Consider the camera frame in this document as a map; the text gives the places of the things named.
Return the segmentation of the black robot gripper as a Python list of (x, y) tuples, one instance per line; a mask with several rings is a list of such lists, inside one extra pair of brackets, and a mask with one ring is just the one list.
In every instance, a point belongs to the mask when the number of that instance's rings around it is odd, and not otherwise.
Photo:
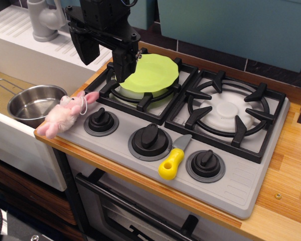
[(129, 1), (80, 1), (65, 9), (73, 45), (85, 65), (100, 55), (99, 45), (112, 51), (118, 83), (135, 73), (138, 33), (128, 23)]

